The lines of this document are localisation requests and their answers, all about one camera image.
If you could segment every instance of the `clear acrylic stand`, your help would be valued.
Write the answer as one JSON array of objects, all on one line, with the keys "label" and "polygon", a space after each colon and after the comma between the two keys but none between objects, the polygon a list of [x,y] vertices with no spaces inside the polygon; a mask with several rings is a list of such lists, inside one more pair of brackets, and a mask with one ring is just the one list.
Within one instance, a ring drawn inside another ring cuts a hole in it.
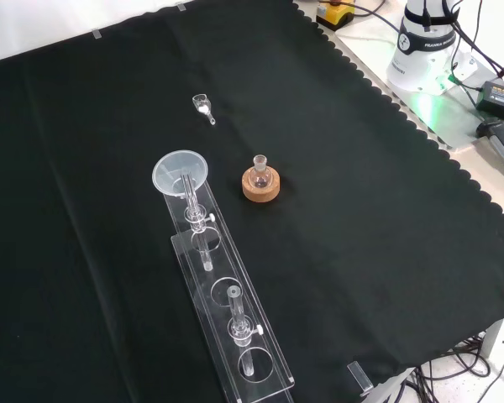
[{"label": "clear acrylic stand", "polygon": [[191,151],[163,157],[153,171],[177,235],[174,250],[229,402],[292,402],[295,381]]}]

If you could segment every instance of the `black cloth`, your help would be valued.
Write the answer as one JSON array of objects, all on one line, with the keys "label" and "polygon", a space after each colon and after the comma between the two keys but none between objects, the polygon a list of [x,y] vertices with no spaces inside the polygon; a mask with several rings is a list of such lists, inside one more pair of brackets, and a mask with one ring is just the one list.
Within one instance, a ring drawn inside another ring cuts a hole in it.
[{"label": "black cloth", "polygon": [[0,62],[0,401],[223,401],[151,182],[176,149],[209,164],[295,401],[356,401],[352,361],[384,382],[504,317],[501,208],[289,0],[101,33]]}]

